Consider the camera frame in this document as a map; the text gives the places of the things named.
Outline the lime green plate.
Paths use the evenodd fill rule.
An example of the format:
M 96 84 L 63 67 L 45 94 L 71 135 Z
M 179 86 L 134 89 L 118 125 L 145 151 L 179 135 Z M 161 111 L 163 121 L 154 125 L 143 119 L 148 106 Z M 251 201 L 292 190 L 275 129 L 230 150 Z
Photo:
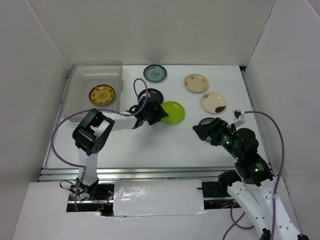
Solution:
M 161 104 L 163 110 L 168 114 L 161 121 L 166 124 L 179 124 L 185 117 L 184 107 L 176 101 L 166 101 Z

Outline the yellow patterned plate brown rim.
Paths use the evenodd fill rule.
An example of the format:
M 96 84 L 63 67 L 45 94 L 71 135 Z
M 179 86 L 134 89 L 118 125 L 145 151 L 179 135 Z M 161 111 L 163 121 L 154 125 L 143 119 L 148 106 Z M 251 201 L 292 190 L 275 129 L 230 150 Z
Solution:
M 113 87 L 107 84 L 101 84 L 93 87 L 89 92 L 89 100 L 97 106 L 104 106 L 111 103 L 116 96 Z

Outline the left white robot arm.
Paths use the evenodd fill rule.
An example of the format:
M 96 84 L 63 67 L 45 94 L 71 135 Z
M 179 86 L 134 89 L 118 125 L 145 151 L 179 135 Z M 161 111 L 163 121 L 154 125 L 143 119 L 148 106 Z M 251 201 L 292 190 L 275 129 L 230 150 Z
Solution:
M 159 90 L 143 90 L 137 99 L 138 104 L 123 114 L 91 109 L 72 133 L 78 148 L 79 163 L 85 166 L 85 169 L 79 170 L 76 184 L 88 200 L 94 199 L 99 193 L 98 152 L 105 146 L 111 131 L 137 129 L 144 122 L 151 126 L 169 116 L 161 107 L 164 97 Z

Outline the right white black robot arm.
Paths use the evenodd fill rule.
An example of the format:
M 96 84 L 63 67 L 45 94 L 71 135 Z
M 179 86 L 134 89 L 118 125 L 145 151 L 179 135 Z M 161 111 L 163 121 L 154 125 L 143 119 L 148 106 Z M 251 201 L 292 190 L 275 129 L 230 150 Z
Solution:
M 236 129 L 220 118 L 204 118 L 194 125 L 200 140 L 223 147 L 234 159 L 235 170 L 219 175 L 217 189 L 231 196 L 249 218 L 261 240 L 306 240 L 290 219 L 267 162 L 258 154 L 259 142 L 248 128 Z

